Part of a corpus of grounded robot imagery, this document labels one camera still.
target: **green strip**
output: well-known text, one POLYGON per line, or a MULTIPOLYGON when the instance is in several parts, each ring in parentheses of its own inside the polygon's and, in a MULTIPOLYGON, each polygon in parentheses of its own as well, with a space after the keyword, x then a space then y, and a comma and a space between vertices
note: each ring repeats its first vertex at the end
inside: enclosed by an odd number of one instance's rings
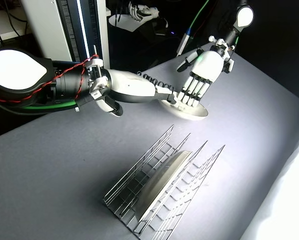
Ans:
POLYGON ((205 8, 206 4, 208 4, 209 0, 207 0, 205 2, 205 4, 201 7, 201 9, 198 11, 198 13, 196 14, 194 20, 191 22, 191 25, 189 26, 189 28, 191 29, 196 21, 196 19, 198 18, 198 16, 200 15, 201 11, 205 8))
POLYGON ((70 107, 76 105, 75 101, 68 101, 64 103, 58 103, 54 105, 49 106, 25 106, 23 109, 30 109, 30 110, 39 110, 39 109, 58 109, 58 108, 64 108, 64 107, 70 107))

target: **coiled black cable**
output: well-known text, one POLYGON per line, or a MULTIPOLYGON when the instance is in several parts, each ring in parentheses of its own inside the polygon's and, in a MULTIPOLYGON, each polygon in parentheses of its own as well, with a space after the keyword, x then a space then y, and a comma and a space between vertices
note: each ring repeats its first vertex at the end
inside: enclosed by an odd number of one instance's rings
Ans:
POLYGON ((154 84, 154 86, 167 88, 167 89, 171 90, 172 93, 174 92, 174 87, 170 84, 164 83, 162 81, 158 81, 156 78, 152 78, 151 76, 147 75, 146 73, 143 74, 141 71, 138 71, 137 75, 139 75, 139 76, 143 77, 144 79, 148 80, 149 82, 154 84))

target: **vertical light strip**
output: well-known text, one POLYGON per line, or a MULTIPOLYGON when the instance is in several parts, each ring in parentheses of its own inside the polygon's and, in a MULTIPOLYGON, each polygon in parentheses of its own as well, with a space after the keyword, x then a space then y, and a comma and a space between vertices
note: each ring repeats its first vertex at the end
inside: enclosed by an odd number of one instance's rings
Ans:
POLYGON ((84 20, 83 20, 83 14, 82 14, 82 9, 81 9, 81 1, 80 0, 76 0, 76 2, 77 2, 77 8, 78 8, 78 15, 79 15, 79 21, 80 21, 81 31, 83 33, 83 39, 84 39, 84 45, 85 45, 86 55, 87 55, 87 58, 89 58, 90 57, 90 53, 89 53, 88 41, 87 41, 86 33, 85 33, 84 20))

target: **green cable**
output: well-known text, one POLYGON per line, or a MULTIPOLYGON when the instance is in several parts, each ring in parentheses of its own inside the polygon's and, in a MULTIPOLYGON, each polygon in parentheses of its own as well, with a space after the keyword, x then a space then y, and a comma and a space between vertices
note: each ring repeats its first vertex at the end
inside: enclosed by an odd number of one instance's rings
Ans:
POLYGON ((191 22, 191 25, 189 26, 189 29, 191 29, 194 25, 194 22, 196 21, 196 19, 198 18, 198 16, 200 15, 201 11, 205 8, 206 4, 208 4, 209 0, 207 0, 205 2, 205 4, 201 7, 201 9, 198 11, 198 13, 196 14, 194 20, 191 22))
POLYGON ((64 103, 49 105, 49 106, 25 106, 22 107, 23 109, 30 109, 30 110, 40 110, 40 109, 58 109, 58 108, 64 108, 64 107, 70 107, 76 105, 75 101, 68 101, 64 103))

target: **metal wire rack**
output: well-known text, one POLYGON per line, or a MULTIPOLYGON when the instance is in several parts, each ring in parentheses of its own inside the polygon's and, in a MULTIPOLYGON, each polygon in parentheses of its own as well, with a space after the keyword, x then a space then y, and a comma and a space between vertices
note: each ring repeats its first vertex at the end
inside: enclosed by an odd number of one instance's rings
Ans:
POLYGON ((105 205, 140 240, 169 239, 225 147, 222 146, 208 160, 202 162, 196 157, 202 151, 206 141, 188 160, 148 215, 138 222, 135 216, 135 203, 143 186, 167 158, 181 149, 190 136, 187 135, 177 147, 173 147, 168 143, 173 128, 172 125, 103 199, 105 205))

